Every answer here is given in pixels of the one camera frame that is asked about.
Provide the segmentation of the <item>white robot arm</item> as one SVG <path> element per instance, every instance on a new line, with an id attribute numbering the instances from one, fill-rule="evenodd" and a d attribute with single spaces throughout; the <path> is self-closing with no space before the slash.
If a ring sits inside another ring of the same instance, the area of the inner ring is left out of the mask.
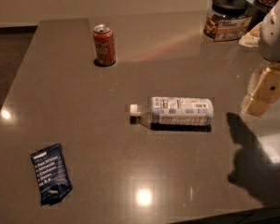
<path id="1" fill-rule="evenodd" d="M 268 62 L 263 70 L 252 74 L 242 104 L 246 114 L 260 117 L 280 98 L 280 0 L 239 44 L 258 47 L 259 54 Z"/>

